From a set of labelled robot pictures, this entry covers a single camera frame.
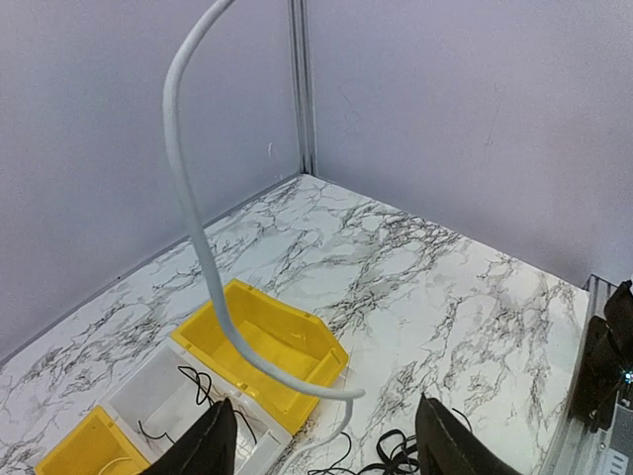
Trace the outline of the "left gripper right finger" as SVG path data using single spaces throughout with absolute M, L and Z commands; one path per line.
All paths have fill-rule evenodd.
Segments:
M 421 474 L 519 474 L 488 450 L 435 398 L 421 395 L 414 426 Z

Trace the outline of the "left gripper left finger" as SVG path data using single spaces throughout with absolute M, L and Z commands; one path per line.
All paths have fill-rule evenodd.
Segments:
M 147 475 L 232 475 L 237 422 L 229 399 L 215 403 L 147 468 Z

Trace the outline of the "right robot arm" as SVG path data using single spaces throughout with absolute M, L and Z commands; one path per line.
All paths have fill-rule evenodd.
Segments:
M 571 416 L 591 433 L 611 426 L 615 399 L 632 371 L 632 281 L 620 283 L 588 322 Z

